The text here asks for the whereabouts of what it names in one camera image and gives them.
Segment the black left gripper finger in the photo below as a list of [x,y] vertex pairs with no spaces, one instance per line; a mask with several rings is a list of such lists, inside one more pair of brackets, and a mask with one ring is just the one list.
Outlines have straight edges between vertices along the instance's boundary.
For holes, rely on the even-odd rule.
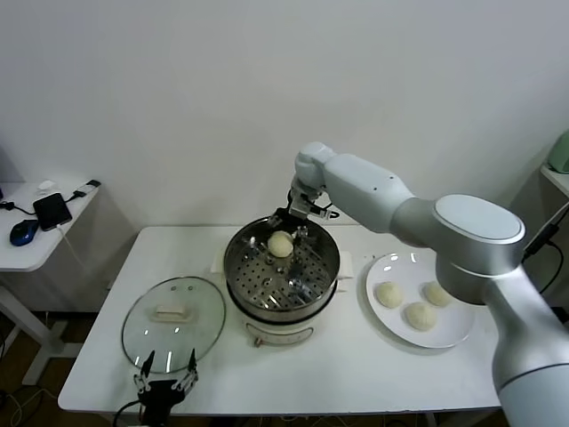
[[188,361],[187,372],[174,385],[175,391],[191,392],[198,381],[198,372],[196,370],[196,350],[193,349]]
[[135,374],[133,377],[134,383],[138,389],[138,393],[144,393],[150,391],[148,378],[154,361],[154,357],[155,357],[155,351],[153,350],[149,353],[148,357],[143,362],[139,373]]

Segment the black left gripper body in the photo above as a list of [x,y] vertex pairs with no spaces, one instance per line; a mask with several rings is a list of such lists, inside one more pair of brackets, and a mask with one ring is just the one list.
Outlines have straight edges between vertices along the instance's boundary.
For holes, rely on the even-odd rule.
[[153,384],[149,391],[138,393],[143,406],[141,424],[146,426],[166,426],[172,408],[185,399],[184,390],[173,389],[171,384]]

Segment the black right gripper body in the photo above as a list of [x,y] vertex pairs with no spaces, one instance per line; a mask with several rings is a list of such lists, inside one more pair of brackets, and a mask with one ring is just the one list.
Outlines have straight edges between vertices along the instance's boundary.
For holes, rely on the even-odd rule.
[[299,218],[288,212],[287,208],[279,207],[273,214],[279,214],[283,222],[276,228],[277,230],[296,230],[298,226],[306,225],[306,218]]

